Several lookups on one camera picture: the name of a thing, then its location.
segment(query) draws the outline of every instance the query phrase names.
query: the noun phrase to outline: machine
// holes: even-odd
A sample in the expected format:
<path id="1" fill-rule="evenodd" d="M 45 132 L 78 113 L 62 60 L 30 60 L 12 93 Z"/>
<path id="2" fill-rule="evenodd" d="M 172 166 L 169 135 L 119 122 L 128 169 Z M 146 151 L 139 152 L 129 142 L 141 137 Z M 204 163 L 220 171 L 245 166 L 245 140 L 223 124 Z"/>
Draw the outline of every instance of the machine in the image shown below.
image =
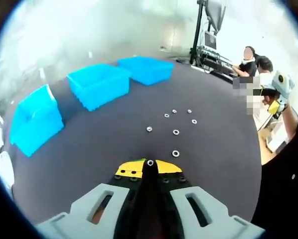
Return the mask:
<path id="1" fill-rule="evenodd" d="M 225 0 L 198 0 L 199 11 L 193 47 L 190 49 L 190 60 L 178 59 L 178 62 L 194 65 L 210 71 L 224 80 L 232 82 L 234 72 L 229 59 L 217 52 L 216 37 L 221 29 L 225 10 Z M 208 19 L 207 30 L 201 29 L 203 7 Z M 198 39 L 201 37 L 201 45 L 198 46 Z"/>
<path id="2" fill-rule="evenodd" d="M 254 89 L 255 96 L 270 96 L 275 100 L 269 106 L 268 112 L 273 115 L 275 119 L 278 119 L 281 113 L 287 107 L 288 98 L 295 84 L 290 76 L 282 74 L 277 71 L 273 76 L 272 80 L 262 81 L 261 77 L 267 75 L 259 75 L 259 81 L 261 87 L 259 89 Z"/>
<path id="3" fill-rule="evenodd" d="M 191 185 L 174 164 L 126 162 L 106 184 L 78 199 L 70 213 L 36 226 L 47 239 L 136 239 L 146 198 L 154 188 L 164 239 L 257 239 L 264 230 L 238 216 L 202 188 Z"/>

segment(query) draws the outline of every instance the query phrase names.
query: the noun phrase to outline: woman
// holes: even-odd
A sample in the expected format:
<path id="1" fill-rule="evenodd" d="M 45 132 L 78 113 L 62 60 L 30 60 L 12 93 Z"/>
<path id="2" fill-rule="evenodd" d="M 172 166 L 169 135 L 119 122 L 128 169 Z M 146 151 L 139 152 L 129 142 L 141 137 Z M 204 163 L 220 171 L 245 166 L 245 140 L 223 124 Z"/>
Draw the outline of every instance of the woman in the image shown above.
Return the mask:
<path id="1" fill-rule="evenodd" d="M 257 59 L 258 55 L 255 54 L 255 50 L 251 46 L 246 46 L 243 52 L 243 61 L 239 66 L 232 66 L 232 70 L 242 77 L 254 77 L 257 71 Z"/>

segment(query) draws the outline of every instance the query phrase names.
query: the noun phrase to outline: black table surface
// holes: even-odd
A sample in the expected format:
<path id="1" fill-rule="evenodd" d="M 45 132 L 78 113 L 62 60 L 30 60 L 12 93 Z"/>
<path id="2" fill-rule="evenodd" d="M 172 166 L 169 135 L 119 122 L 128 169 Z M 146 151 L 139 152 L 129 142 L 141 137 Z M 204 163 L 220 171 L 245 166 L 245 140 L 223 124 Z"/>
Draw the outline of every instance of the black table surface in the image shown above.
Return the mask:
<path id="1" fill-rule="evenodd" d="M 150 87 L 131 81 L 129 94 L 93 112 L 82 107 L 66 79 L 50 86 L 64 129 L 31 158 L 9 145 L 8 136 L 5 140 L 14 165 L 14 199 L 32 223 L 68 212 L 71 203 L 106 183 L 121 163 L 148 156 L 178 165 L 230 215 L 251 220 L 261 156 L 246 102 L 232 84 L 174 64 L 168 81 Z M 10 127 L 10 119 L 4 125 Z M 172 157 L 173 150 L 179 151 L 178 158 Z"/>

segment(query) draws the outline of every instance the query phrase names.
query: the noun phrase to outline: blue crate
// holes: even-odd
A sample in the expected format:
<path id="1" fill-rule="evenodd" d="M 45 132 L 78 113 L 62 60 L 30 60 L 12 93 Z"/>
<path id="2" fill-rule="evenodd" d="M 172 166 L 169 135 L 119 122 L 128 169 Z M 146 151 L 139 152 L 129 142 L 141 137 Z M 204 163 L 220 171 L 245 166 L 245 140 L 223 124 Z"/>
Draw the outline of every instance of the blue crate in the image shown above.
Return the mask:
<path id="1" fill-rule="evenodd" d="M 67 75 L 73 94 L 89 111 L 129 92 L 131 72 L 107 64 L 97 64 Z"/>
<path id="2" fill-rule="evenodd" d="M 44 85 L 17 105 L 9 140 L 30 157 L 63 127 L 57 102 Z"/>
<path id="3" fill-rule="evenodd" d="M 132 72 L 133 80 L 146 86 L 168 80 L 173 69 L 173 64 L 170 62 L 142 56 L 120 59 L 117 63 Z"/>

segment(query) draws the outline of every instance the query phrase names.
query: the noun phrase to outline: dark hair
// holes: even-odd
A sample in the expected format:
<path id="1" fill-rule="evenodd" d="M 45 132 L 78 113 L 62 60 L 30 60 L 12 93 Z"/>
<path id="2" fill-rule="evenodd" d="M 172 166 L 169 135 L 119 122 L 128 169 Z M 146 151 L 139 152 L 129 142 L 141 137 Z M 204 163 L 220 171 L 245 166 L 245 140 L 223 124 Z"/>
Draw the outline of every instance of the dark hair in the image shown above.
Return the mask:
<path id="1" fill-rule="evenodd" d="M 266 56 L 259 56 L 257 59 L 257 66 L 261 67 L 265 71 L 273 71 L 273 64 L 272 61 Z"/>
<path id="2" fill-rule="evenodd" d="M 245 48 L 250 48 L 253 54 L 253 57 L 255 58 L 255 63 L 257 63 L 257 60 L 259 58 L 259 55 L 255 53 L 255 50 L 252 46 L 246 46 Z"/>

